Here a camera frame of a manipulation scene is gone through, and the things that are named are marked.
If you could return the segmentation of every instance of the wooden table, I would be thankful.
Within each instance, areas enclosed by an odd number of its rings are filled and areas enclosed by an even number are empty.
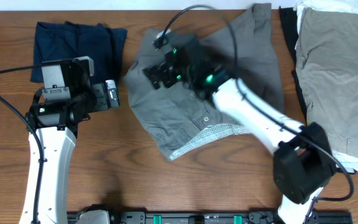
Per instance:
[[[226,11],[233,19],[243,11]],[[0,12],[0,70],[32,64],[37,21],[97,23],[128,30],[122,74],[132,63],[147,28],[163,29],[176,11]],[[223,27],[217,15],[192,11],[173,29],[203,37]],[[272,41],[280,63],[287,115],[303,120],[290,71],[293,62],[273,11]],[[0,75],[0,94],[21,113],[39,84],[30,72]],[[68,184],[68,210],[107,203],[116,210],[230,211],[277,208],[281,193],[272,179],[272,157],[253,136],[230,136],[168,162],[132,113],[122,82],[121,106],[92,115],[80,124]],[[28,132],[0,103],[0,223],[20,219],[29,171]],[[319,202],[320,210],[349,210],[358,223],[358,174],[354,196],[346,202]],[[332,178],[323,195],[339,197],[348,186],[343,175]]]

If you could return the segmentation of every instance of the gray fabric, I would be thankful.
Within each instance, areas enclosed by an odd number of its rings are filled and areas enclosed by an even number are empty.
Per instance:
[[[248,86],[276,109],[283,111],[283,91],[277,56],[271,42],[271,4],[255,4],[233,22],[239,52],[240,74]],[[161,50],[152,46],[159,30],[149,29],[140,43],[135,62],[124,77],[129,106],[150,133],[163,155],[175,159],[182,154],[232,134],[247,134],[228,115],[195,97],[176,83],[155,90],[143,69],[160,63]],[[184,44],[185,35],[169,33],[175,45]],[[214,59],[232,65],[232,39],[223,28],[201,40]]]
[[[322,125],[331,149],[358,158],[358,15],[307,9],[296,72],[308,123]]]

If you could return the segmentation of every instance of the white cloth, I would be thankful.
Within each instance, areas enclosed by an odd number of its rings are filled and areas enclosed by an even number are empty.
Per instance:
[[[298,16],[298,20],[296,22],[298,34],[301,29],[303,10],[309,7],[315,11],[358,14],[358,0],[298,0],[293,8]]]
[[[342,166],[345,167],[348,172],[352,172],[352,169],[358,171],[358,158],[335,150],[333,150],[333,156],[341,162]]]

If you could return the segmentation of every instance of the gray shirt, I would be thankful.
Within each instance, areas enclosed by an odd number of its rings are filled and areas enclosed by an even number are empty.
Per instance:
[[[271,4],[254,4],[231,22],[238,44],[239,75],[245,83],[279,111],[284,111],[284,97],[270,25]],[[159,30],[149,29],[140,43],[135,62],[124,77],[129,106],[142,126],[150,133],[163,155],[173,160],[184,153],[232,134],[247,134],[247,128],[220,113],[191,90],[176,83],[155,90],[143,69],[164,60],[152,42]],[[184,35],[172,32],[171,38]],[[228,67],[234,49],[227,27],[200,40],[205,50]]]

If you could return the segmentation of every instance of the green light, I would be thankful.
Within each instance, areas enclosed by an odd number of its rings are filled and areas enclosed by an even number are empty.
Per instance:
[[[208,75],[208,77],[206,77],[206,81],[207,82],[212,82],[212,79],[214,78],[213,75]]]

